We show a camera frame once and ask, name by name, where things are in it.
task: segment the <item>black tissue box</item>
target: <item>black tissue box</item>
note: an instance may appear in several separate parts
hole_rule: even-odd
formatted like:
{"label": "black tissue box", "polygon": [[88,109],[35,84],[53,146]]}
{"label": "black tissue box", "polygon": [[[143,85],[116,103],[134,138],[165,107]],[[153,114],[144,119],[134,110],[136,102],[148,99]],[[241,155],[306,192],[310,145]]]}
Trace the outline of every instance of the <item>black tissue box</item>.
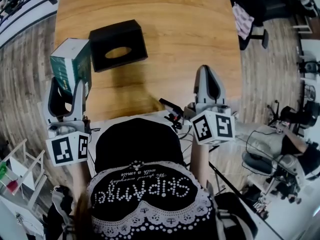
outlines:
{"label": "black tissue box", "polygon": [[[148,57],[141,26],[134,19],[93,30],[89,39],[95,72],[142,61]],[[108,52],[120,47],[131,51],[120,57],[106,57]]]}

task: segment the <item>cable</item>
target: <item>cable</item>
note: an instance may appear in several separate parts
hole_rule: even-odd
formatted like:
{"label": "cable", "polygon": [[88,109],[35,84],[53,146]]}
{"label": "cable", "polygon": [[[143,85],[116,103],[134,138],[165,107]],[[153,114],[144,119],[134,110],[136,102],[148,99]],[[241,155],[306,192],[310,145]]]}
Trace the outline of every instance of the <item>cable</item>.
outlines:
{"label": "cable", "polygon": [[183,139],[181,139],[181,141],[187,141],[187,142],[193,142],[191,139],[187,139],[187,138],[183,138]]}
{"label": "cable", "polygon": [[[238,190],[234,185],[232,185],[231,182],[230,182],[224,175],[222,175],[222,173],[221,173],[216,167],[214,167],[214,165],[213,165],[210,161],[209,161],[209,166],[210,166],[210,168],[211,168],[215,173],[218,174],[218,176],[225,182],[225,184],[227,184],[227,186],[237,195],[237,197],[239,197],[239,198],[248,206],[248,208],[249,208],[252,212],[254,212],[254,213],[257,212],[257,209],[255,209],[255,208],[251,205],[251,203],[249,203],[248,200],[245,199],[245,197],[239,192],[239,190]],[[263,220],[261,217],[259,217],[259,218],[263,221],[263,223],[264,223],[265,225],[268,226],[268,228],[269,228],[276,236],[278,236],[279,239],[284,240],[284,239],[281,237],[281,235],[279,235],[279,233],[274,230],[273,227],[271,227],[271,226],[270,226],[265,220]]]}
{"label": "cable", "polygon": [[218,146],[212,146],[212,148],[209,149],[209,154],[211,153],[211,151],[214,151],[214,150],[217,149],[218,147],[219,147],[219,145],[218,145]]}
{"label": "cable", "polygon": [[259,203],[258,200],[253,200],[253,199],[251,199],[251,198],[245,197],[244,194],[242,194],[242,195],[243,195],[243,197],[244,197],[245,199],[247,199],[247,200],[249,200],[249,201],[251,201],[251,202],[255,202],[254,206]]}
{"label": "cable", "polygon": [[183,140],[185,137],[187,137],[187,135],[191,135],[193,137],[193,135],[190,133],[192,126],[189,125],[189,130],[187,131],[187,133],[179,133],[178,135],[182,135],[184,134],[183,137],[179,138],[179,140]]}
{"label": "cable", "polygon": [[91,140],[92,140],[92,132],[99,132],[100,130],[101,130],[101,128],[92,128],[92,129],[91,129],[89,143],[90,143]]}
{"label": "cable", "polygon": [[92,155],[91,155],[91,153],[90,153],[90,150],[88,149],[88,152],[89,152],[89,156],[90,156],[90,158],[91,158],[91,160],[92,160],[92,163],[94,164],[94,165],[96,165],[96,161],[94,161],[94,159],[92,158]]}
{"label": "cable", "polygon": [[245,166],[244,166],[244,162],[241,163],[241,166],[242,166],[243,168],[247,169],[248,171],[252,172],[253,174],[261,175],[261,176],[268,176],[268,175],[266,175],[266,174],[262,174],[262,173],[255,172],[255,171],[251,170],[249,167],[245,167]]}
{"label": "cable", "polygon": [[[277,132],[264,133],[264,132],[257,131],[257,130],[254,130],[253,132],[251,132],[251,134],[249,135],[249,137],[248,137],[248,139],[247,139],[247,141],[246,141],[246,144],[245,144],[246,152],[249,153],[249,154],[251,154],[251,153],[248,152],[248,146],[247,146],[247,144],[249,144],[249,143],[248,143],[249,138],[252,136],[252,134],[253,134],[254,132],[259,133],[259,134],[263,134],[263,135],[278,134]],[[272,157],[272,156],[268,155],[267,153],[259,150],[257,147],[252,146],[251,144],[249,144],[249,145],[250,145],[251,147],[255,148],[256,150],[262,152],[262,153],[265,154],[266,156],[270,157],[270,158],[272,159],[271,162],[275,161],[276,157]],[[277,164],[280,165],[281,160],[284,159],[285,156],[288,156],[288,155],[289,155],[289,156],[293,156],[294,158],[298,159],[294,154],[284,154],[284,155],[282,155],[282,157],[280,158],[279,161],[276,161]],[[284,168],[283,166],[282,166],[282,168],[283,168],[286,172],[288,172],[288,173],[290,173],[290,174],[293,174],[291,171],[287,170],[287,169]],[[313,177],[319,178],[319,176],[318,176],[318,175],[315,175],[312,171],[310,172],[310,174],[311,174]]]}
{"label": "cable", "polygon": [[[259,133],[259,134],[263,134],[263,135],[272,135],[272,134],[278,134],[278,133],[277,133],[277,132],[264,133],[264,132],[260,132],[260,131],[254,130],[254,131],[252,131],[252,132],[250,133],[250,135],[249,135],[249,137],[248,137],[248,139],[247,139],[246,141],[243,140],[243,139],[241,139],[241,138],[239,138],[238,136],[235,136],[235,137],[238,138],[239,140],[245,142],[245,150],[246,150],[247,153],[249,153],[249,154],[251,154],[251,155],[254,155],[254,154],[252,154],[252,153],[250,153],[250,152],[248,151],[248,145],[249,145],[249,146],[251,146],[252,148],[258,150],[258,151],[261,152],[261,153],[263,153],[263,154],[266,155],[267,157],[271,158],[271,164],[272,164],[272,162],[275,161],[276,157],[272,157],[272,156],[268,155],[267,153],[263,152],[262,150],[258,149],[257,147],[255,147],[255,146],[251,145],[250,143],[248,143],[248,141],[249,141],[249,139],[250,139],[250,137],[252,136],[253,133]],[[292,172],[288,171],[286,168],[283,167],[283,169],[284,169],[285,171],[287,171],[288,173],[292,174]]]}
{"label": "cable", "polygon": [[182,152],[182,154],[184,154],[184,152],[187,151],[188,148],[190,148],[192,146],[192,143]]}

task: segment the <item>hair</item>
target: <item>hair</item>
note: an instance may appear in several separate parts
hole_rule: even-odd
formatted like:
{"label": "hair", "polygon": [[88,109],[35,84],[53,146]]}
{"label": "hair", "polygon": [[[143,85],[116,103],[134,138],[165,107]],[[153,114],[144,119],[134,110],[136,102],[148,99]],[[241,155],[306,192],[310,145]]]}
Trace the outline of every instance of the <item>hair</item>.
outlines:
{"label": "hair", "polygon": [[88,195],[86,192],[83,192],[77,201],[73,216],[75,240],[95,239],[91,220],[91,209],[88,208],[88,203]]}

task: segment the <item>wooden floor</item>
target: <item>wooden floor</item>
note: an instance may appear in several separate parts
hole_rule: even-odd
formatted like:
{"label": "wooden floor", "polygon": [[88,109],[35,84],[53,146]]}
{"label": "wooden floor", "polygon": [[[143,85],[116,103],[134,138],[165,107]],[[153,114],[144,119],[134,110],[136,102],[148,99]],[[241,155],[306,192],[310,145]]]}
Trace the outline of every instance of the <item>wooden floor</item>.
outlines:
{"label": "wooden floor", "polygon": [[[51,16],[33,25],[0,49],[0,135],[9,140],[11,147],[27,138],[27,148],[34,155],[45,149],[47,137],[41,101],[52,77],[49,56],[54,48],[55,21],[56,16]],[[245,122],[266,123],[266,106],[275,99],[281,107],[298,105],[297,36],[288,19],[270,20],[264,26],[269,32],[268,48],[263,49],[259,40],[252,40],[241,52],[243,94],[232,105],[239,106],[240,120]],[[243,151],[228,144],[210,156],[238,189],[248,175],[241,165]],[[66,167],[53,167],[48,154],[45,169],[49,180],[40,197],[48,207],[48,189],[56,184],[71,187],[72,178]]]}
{"label": "wooden floor", "polygon": [[[300,99],[300,77],[297,68],[298,39],[289,19],[274,19],[263,23],[269,33],[268,48],[260,40],[251,40],[242,57],[242,98],[232,101],[239,107],[239,120],[245,123],[267,123],[267,104],[280,102],[285,106],[298,108]],[[238,190],[247,181],[251,172],[242,167],[243,147],[229,142],[221,145],[210,155],[210,160]],[[215,185],[215,176],[211,183]]]}

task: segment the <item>black shirt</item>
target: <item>black shirt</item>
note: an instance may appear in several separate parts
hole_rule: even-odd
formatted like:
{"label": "black shirt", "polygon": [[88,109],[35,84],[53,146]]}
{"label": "black shirt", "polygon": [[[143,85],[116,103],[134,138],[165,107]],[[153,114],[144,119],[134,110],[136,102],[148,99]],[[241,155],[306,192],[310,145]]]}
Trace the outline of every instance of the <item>black shirt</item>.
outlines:
{"label": "black shirt", "polygon": [[87,187],[97,239],[217,239],[212,197],[183,164],[167,125],[135,118],[102,132]]}
{"label": "black shirt", "polygon": [[[285,136],[282,141],[281,154],[301,154],[291,140]],[[314,146],[309,145],[303,155],[297,157],[305,175],[313,172],[320,166],[320,151]]]}

